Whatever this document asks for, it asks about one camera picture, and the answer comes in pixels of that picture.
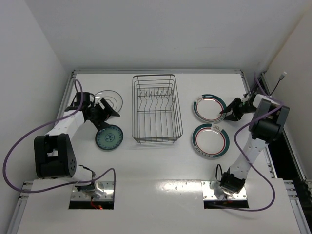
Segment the green red rimmed plate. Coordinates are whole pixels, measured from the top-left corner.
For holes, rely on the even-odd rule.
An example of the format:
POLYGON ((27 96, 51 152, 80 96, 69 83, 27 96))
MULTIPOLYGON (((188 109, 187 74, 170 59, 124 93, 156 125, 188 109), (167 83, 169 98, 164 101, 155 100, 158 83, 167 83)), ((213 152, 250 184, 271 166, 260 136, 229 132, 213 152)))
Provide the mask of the green red rimmed plate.
POLYGON ((202 94, 193 102, 194 114, 207 123, 219 123, 224 120, 226 113, 226 103, 218 96, 212 94, 202 94))
POLYGON ((228 133, 217 124, 205 123, 192 133, 192 145, 203 157, 217 159, 224 156, 230 147, 228 133))

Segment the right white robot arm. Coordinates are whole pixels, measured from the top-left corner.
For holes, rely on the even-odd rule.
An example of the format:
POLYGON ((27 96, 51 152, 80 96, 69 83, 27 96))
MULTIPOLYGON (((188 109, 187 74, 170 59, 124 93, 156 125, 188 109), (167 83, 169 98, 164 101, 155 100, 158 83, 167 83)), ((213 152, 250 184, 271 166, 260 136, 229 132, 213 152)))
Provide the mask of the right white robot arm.
POLYGON ((226 107, 226 120, 239 121, 244 114, 253 113, 247 125, 248 140, 237 160, 222 174, 219 186, 225 194, 239 193, 244 187, 250 168, 261 151, 282 134, 290 108, 262 94, 236 98, 226 107))

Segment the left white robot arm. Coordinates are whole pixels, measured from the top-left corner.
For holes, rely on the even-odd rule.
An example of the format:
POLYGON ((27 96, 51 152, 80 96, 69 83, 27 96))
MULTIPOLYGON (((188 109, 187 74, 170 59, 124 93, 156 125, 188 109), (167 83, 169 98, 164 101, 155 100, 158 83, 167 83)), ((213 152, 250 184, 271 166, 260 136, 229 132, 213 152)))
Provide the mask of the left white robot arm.
POLYGON ((54 128, 34 139, 35 166, 39 178, 73 182, 77 191, 100 198, 106 195, 104 185, 95 181, 93 170, 77 163, 71 140, 85 122, 90 121, 98 131, 106 130, 110 127, 107 120, 120 115, 104 98, 95 101, 90 96, 88 92, 76 94, 54 128))

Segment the clear glass plate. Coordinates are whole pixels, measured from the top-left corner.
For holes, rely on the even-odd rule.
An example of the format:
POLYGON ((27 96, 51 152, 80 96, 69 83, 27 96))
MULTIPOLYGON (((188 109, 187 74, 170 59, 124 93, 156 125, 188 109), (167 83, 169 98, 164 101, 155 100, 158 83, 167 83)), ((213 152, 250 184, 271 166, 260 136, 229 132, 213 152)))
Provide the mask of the clear glass plate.
POLYGON ((96 102, 99 102, 102 98, 104 98, 108 104, 113 108, 117 113, 120 112, 123 106, 122 96, 114 91, 114 90, 103 90, 99 91, 95 94, 96 102))

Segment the teal patterned small plate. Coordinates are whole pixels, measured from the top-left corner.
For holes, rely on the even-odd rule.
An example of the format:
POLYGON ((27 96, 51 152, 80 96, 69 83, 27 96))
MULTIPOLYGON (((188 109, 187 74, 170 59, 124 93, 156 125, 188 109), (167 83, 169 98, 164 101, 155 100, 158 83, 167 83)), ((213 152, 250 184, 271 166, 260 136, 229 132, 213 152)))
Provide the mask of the teal patterned small plate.
POLYGON ((116 125, 98 130, 95 136, 96 145, 105 151, 116 149, 123 141, 123 131, 116 125))

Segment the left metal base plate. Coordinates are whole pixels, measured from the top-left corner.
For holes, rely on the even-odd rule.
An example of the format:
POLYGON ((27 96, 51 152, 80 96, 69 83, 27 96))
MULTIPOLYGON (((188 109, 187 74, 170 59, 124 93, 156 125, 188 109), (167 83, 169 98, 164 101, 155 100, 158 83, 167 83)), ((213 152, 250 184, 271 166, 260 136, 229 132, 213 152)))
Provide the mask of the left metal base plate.
POLYGON ((112 201, 114 200, 113 181, 95 181, 91 185, 73 186, 71 201, 112 201))

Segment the metal base plate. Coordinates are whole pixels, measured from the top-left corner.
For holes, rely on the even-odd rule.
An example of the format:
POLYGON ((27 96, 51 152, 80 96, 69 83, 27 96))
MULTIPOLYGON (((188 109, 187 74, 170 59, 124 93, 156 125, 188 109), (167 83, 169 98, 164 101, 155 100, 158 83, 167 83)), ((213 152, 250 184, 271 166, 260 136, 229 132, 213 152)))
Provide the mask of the metal base plate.
POLYGON ((204 201, 247 201, 246 189, 243 187, 239 193, 224 192, 218 181, 201 181, 204 201))
POLYGON ((95 181, 91 185, 73 186, 71 201, 112 201, 114 200, 113 181, 95 181))

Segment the aluminium table frame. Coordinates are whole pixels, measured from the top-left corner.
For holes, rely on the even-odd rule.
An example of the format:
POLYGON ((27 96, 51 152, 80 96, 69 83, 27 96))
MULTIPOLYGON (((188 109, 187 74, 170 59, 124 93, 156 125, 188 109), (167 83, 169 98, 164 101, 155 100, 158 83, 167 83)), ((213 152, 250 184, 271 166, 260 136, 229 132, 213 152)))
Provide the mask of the aluminium table frame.
POLYGON ((36 180, 33 189, 48 192, 28 195, 19 214, 20 234, 301 234, 309 233, 311 206, 290 190, 299 189, 293 146, 286 134, 256 160, 247 180, 252 212, 204 207, 202 180, 213 178, 216 164, 227 167, 238 157, 234 143, 220 159, 200 156, 191 144, 199 120, 191 104, 201 94, 224 101, 248 89, 239 70, 175 72, 182 114, 183 135, 176 143, 138 144, 131 135, 131 86, 137 71, 74 71, 84 91, 114 90, 121 94, 121 116, 113 120, 125 133, 122 145, 106 153, 94 141, 95 128, 87 123, 73 139, 78 162, 117 180, 112 210, 69 209, 70 188, 59 180, 36 180))

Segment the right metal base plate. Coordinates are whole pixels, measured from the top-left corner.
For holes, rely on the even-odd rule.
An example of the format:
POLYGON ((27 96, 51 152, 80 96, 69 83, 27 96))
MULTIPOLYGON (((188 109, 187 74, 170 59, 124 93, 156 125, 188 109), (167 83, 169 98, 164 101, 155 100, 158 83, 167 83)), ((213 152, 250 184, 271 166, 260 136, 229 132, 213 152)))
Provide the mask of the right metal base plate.
POLYGON ((243 187, 239 193, 224 192, 218 181, 201 181, 204 201, 247 201, 246 189, 243 187))

